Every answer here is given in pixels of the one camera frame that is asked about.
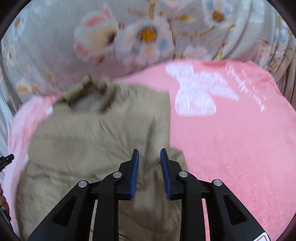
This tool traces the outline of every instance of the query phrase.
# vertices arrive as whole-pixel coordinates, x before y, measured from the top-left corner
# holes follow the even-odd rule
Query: floral fabric
[[[6,104],[6,94],[7,89],[3,82],[3,73],[0,67],[0,157],[8,155],[7,138],[8,130],[10,128],[10,123],[12,120],[11,110]],[[5,171],[6,168],[0,172],[0,184],[3,183]]]
[[[1,46],[25,101],[180,58],[253,60],[278,81],[296,40],[266,0],[32,0]]]

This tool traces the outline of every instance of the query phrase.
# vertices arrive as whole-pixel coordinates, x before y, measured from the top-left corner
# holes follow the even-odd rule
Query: white butterfly print
[[[168,64],[165,69],[180,83],[175,99],[175,109],[180,116],[214,115],[216,104],[211,95],[239,100],[227,81],[216,72],[194,73],[193,66],[188,64]]]

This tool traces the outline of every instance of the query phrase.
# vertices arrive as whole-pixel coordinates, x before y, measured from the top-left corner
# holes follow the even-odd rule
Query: gray floral bedsheet
[[[296,40],[266,0],[32,0],[1,42],[26,100],[86,72],[110,77],[175,58],[253,60],[279,80]]]

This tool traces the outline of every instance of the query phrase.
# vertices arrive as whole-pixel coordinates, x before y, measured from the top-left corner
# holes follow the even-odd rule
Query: white flower print
[[[17,61],[17,52],[15,45],[6,45],[3,49],[3,59],[6,66],[14,67]]]
[[[276,51],[272,57],[271,62],[269,63],[269,66],[267,68],[267,70],[274,75],[274,73],[277,71],[277,69],[279,68],[279,66],[281,65],[285,53],[287,51],[287,47],[288,47],[288,40],[289,40],[289,36],[286,36],[286,34],[284,33],[284,35],[281,36],[281,34],[278,37],[278,44],[276,46]]]
[[[183,58],[192,58],[199,60],[212,60],[211,55],[208,53],[204,46],[197,45],[193,47],[188,45],[184,51]]]
[[[17,41],[25,30],[28,17],[27,8],[24,8],[10,25],[10,31],[14,41]]]
[[[274,34],[274,41],[279,41],[282,44],[287,43],[289,40],[289,32],[287,28],[276,28]]]
[[[161,0],[173,10],[181,10],[194,0]]]
[[[29,84],[24,78],[22,78],[16,84],[16,90],[19,95],[32,95],[36,92],[37,88],[34,85]]]
[[[123,63],[145,67],[167,58],[173,51],[172,33],[164,18],[140,20],[119,31],[115,53]]]
[[[252,11],[249,16],[251,23],[263,23],[265,17],[265,2],[266,0],[257,0],[252,2]]]
[[[92,61],[112,51],[119,30],[117,20],[105,4],[101,12],[87,14],[75,30],[74,51],[83,61]]]
[[[205,23],[210,28],[225,29],[234,22],[234,8],[225,0],[202,0]]]
[[[272,44],[270,44],[266,39],[261,40],[261,44],[259,47],[258,51],[258,56],[257,56],[257,64],[264,68],[266,65],[266,62],[270,56],[272,50]]]
[[[56,3],[58,0],[36,0],[31,2],[32,10],[40,16],[43,16],[44,9]]]
[[[168,64],[166,72],[180,83],[175,109],[180,116],[204,116],[216,113],[211,95],[238,101],[227,81],[216,72],[196,72],[188,64]]]
[[[280,23],[282,24],[282,26],[284,28],[289,28],[288,24],[285,22],[285,20],[283,19],[283,17],[279,14],[279,19],[280,19]]]

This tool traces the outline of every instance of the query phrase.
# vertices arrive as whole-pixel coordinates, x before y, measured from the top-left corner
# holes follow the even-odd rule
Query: beige jacket
[[[93,91],[100,100],[88,111],[74,111]],[[179,240],[181,202],[166,199],[160,150],[167,148],[169,158],[187,168],[183,154],[169,148],[169,127],[167,93],[87,76],[54,105],[32,138],[16,202],[23,240],[77,182],[102,180],[134,149],[140,152],[137,192],[132,201],[119,202],[120,240]]]

